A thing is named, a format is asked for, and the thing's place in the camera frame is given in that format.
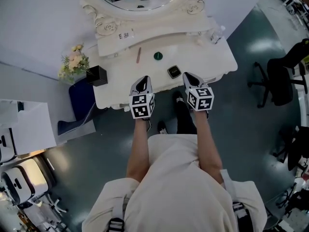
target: small bottle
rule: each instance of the small bottle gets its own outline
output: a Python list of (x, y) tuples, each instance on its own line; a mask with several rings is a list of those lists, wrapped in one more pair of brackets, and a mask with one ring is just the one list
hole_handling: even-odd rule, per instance
[(211, 32), (211, 43), (217, 44), (218, 41), (223, 37), (223, 31), (225, 30), (225, 26), (220, 26), (216, 29), (212, 29)]

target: black cube vase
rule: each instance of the black cube vase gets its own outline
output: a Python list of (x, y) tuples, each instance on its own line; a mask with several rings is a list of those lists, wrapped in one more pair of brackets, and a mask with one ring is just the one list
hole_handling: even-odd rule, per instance
[(107, 72), (99, 65), (92, 67), (87, 72), (87, 82), (93, 86), (101, 86), (107, 84)]

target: flower bouquet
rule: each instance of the flower bouquet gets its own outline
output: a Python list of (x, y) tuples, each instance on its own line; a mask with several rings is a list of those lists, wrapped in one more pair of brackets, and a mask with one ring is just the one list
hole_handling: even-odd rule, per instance
[(69, 56), (62, 56), (62, 66), (58, 77), (64, 81), (74, 83), (74, 76), (89, 72), (89, 58), (82, 53), (84, 44), (72, 47)]

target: white shirt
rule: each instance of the white shirt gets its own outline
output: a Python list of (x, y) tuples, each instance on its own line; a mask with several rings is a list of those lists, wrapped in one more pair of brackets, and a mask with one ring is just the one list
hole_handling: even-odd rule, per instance
[[(148, 147), (151, 167), (142, 182), (106, 183), (83, 232), (106, 231), (113, 206), (123, 197), (127, 232), (237, 231), (231, 196), (198, 166), (196, 135), (154, 135)], [(238, 201), (250, 211), (254, 232), (261, 232), (267, 215), (254, 182), (233, 183)]]

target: green bottle cap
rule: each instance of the green bottle cap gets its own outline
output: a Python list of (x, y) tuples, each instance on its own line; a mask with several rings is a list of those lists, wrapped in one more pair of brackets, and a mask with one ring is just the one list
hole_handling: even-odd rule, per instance
[(163, 55), (160, 52), (156, 52), (154, 54), (154, 58), (155, 58), (155, 60), (161, 60), (163, 58)]

